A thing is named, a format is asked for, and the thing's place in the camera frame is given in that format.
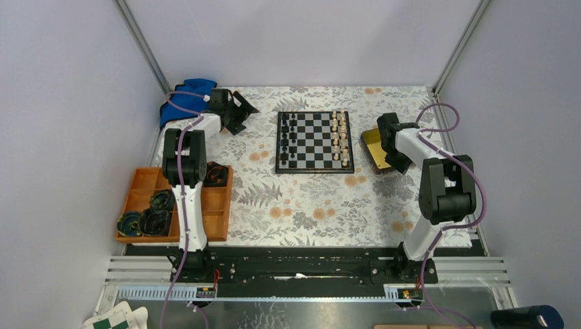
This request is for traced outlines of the gold tin box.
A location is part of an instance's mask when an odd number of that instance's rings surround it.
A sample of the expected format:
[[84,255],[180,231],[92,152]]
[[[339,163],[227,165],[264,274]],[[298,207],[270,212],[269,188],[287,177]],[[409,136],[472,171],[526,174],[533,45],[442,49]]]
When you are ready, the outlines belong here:
[[359,144],[374,175],[396,172],[386,161],[387,153],[382,149],[381,136],[378,128],[364,131],[360,135]]

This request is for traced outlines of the black white chess board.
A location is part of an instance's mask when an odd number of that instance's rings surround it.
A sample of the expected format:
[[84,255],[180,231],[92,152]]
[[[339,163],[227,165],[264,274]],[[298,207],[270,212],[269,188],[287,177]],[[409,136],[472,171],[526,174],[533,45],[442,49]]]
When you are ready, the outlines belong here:
[[351,174],[355,171],[349,112],[345,110],[348,167],[342,166],[340,110],[336,111],[340,158],[334,160],[332,112],[286,111],[277,114],[276,174]]

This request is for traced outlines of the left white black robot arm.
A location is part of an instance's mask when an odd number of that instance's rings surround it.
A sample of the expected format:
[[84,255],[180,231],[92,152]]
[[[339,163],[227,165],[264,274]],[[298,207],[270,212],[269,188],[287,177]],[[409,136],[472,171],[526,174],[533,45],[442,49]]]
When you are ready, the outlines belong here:
[[236,135],[244,121],[258,109],[238,91],[213,88],[209,94],[192,94],[207,109],[196,111],[193,123],[164,133],[162,174],[171,185],[178,211],[180,239],[173,265],[173,282],[205,282],[214,275],[203,227],[201,192],[207,176],[206,142],[227,129]]

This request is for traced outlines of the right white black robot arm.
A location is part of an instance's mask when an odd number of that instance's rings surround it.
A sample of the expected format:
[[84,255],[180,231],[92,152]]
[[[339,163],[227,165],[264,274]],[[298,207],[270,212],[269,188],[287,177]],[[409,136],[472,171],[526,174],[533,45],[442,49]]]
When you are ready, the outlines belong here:
[[444,229],[475,211],[473,161],[429,146],[416,123],[402,123],[394,112],[380,116],[377,124],[386,163],[401,174],[411,165],[421,171],[421,218],[398,245],[390,265],[391,275],[400,282],[421,281]]

